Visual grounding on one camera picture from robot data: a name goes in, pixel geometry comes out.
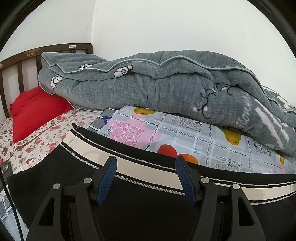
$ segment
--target yellow fruit print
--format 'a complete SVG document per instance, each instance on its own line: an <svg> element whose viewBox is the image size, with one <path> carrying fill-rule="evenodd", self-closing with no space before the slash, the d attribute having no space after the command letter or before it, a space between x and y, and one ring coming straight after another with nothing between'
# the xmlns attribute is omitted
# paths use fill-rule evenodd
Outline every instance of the yellow fruit print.
<svg viewBox="0 0 296 241"><path fill-rule="evenodd" d="M140 108L140 107L136 107L134 109L134 113L139 114L139 115L154 114L155 112L156 112L155 110L144 109L144 108Z"/></svg>
<svg viewBox="0 0 296 241"><path fill-rule="evenodd" d="M240 134L237 134L233 131L225 130L223 128L220 128L220 130L223 131L226 140L234 146L238 145L239 141L242 139Z"/></svg>
<svg viewBox="0 0 296 241"><path fill-rule="evenodd" d="M280 160L281 164L284 165L285 158L283 156L279 156L279 160Z"/></svg>

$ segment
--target metal screw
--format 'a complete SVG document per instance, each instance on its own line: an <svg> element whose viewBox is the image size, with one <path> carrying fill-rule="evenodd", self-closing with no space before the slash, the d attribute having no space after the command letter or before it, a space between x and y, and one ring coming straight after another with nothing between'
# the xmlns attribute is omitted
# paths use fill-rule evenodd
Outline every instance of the metal screw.
<svg viewBox="0 0 296 241"><path fill-rule="evenodd" d="M86 179L83 180L85 184L91 183L92 179L90 177L87 177Z"/></svg>
<svg viewBox="0 0 296 241"><path fill-rule="evenodd" d="M239 185L238 185L237 183L232 184L232 187L233 187L234 189L236 189L236 190L239 189Z"/></svg>
<svg viewBox="0 0 296 241"><path fill-rule="evenodd" d="M59 189L61 187L61 185L59 184L59 183L56 183L56 184L54 184L53 186L52 186L52 188L54 189L54 190L57 190L57 189Z"/></svg>
<svg viewBox="0 0 296 241"><path fill-rule="evenodd" d="M209 183L209 182L210 182L210 180L207 179L206 177L203 177L203 178L201 179L201 181L202 181L202 183Z"/></svg>

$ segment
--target gray checkered pattern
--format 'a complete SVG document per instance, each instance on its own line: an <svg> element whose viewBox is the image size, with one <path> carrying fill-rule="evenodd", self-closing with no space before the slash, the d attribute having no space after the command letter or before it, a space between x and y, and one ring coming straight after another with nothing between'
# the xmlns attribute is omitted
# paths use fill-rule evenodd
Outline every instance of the gray checkered pattern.
<svg viewBox="0 0 296 241"><path fill-rule="evenodd" d="M238 61L214 52L139 53L106 61L84 53L47 53L38 79L77 109L125 105L178 113L240 129L255 140L296 156L296 111L266 91ZM52 88L54 76L62 81Z"/></svg>

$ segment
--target white wall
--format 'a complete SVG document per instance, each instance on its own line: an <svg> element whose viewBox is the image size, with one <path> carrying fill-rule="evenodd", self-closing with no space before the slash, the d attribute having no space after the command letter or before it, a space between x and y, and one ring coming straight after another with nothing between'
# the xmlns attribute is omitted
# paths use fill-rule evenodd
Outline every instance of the white wall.
<svg viewBox="0 0 296 241"><path fill-rule="evenodd" d="M62 43L90 43L96 0L46 0L15 30L0 52L0 61L36 47ZM23 62L25 90L37 86L35 59ZM7 105L19 95L17 68L3 71ZM5 119L0 107L0 122Z"/></svg>
<svg viewBox="0 0 296 241"><path fill-rule="evenodd" d="M296 106L296 59L247 0L97 0L91 42L107 60L159 50L225 54Z"/></svg>
<svg viewBox="0 0 296 241"><path fill-rule="evenodd" d="M89 43L96 0L46 0L15 30L0 61L46 45Z"/></svg>

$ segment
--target black cable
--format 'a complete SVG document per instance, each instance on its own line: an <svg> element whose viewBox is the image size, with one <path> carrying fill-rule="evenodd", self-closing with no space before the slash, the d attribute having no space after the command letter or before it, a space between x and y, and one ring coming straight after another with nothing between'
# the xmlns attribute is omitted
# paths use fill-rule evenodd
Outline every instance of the black cable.
<svg viewBox="0 0 296 241"><path fill-rule="evenodd" d="M4 181L4 177L3 177L3 174L2 174L1 168L0 168L0 179L1 179L1 183L2 183L2 186L3 186L4 192L5 192L5 194L7 196L7 199L9 201L10 205L11 205L13 215L15 216L15 221L17 222L17 228L18 228L18 231L19 231L19 234L20 234L20 240L24 241L24 236L22 235L22 229L20 227L20 221L19 221L18 216L17 216L17 210L15 209L15 205L12 202L10 193L8 192L8 190L6 188L6 184L5 184L5 181Z"/></svg>

